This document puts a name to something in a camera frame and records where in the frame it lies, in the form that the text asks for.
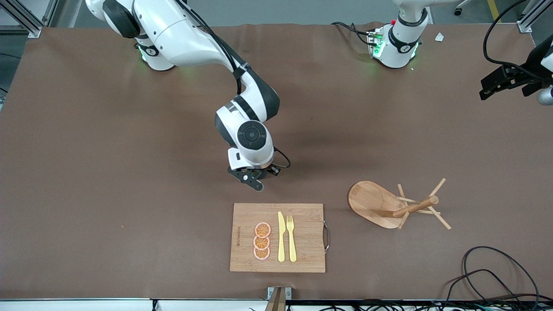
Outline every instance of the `orange slice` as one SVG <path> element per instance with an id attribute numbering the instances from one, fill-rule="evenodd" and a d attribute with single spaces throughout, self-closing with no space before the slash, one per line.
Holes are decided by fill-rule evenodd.
<path id="1" fill-rule="evenodd" d="M 270 248 L 267 248 L 266 250 L 258 250 L 255 248 L 253 249 L 253 255 L 259 260 L 265 260 L 269 258 L 270 254 L 271 254 Z"/>
<path id="2" fill-rule="evenodd" d="M 266 250 L 269 247 L 270 241 L 268 237 L 254 237 L 253 238 L 253 247 L 255 247 L 256 250 Z"/>
<path id="3" fill-rule="evenodd" d="M 268 237 L 271 234 L 271 226 L 266 222 L 260 222 L 255 226 L 254 232 L 258 237 Z"/>

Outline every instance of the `fork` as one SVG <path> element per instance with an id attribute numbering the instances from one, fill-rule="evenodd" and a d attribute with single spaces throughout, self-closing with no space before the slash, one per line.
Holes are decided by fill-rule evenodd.
<path id="1" fill-rule="evenodd" d="M 286 216 L 286 229 L 288 229 L 288 235 L 290 236 L 290 261 L 296 262 L 298 258 L 296 256 L 296 243 L 294 243 L 294 218 L 292 215 Z"/>

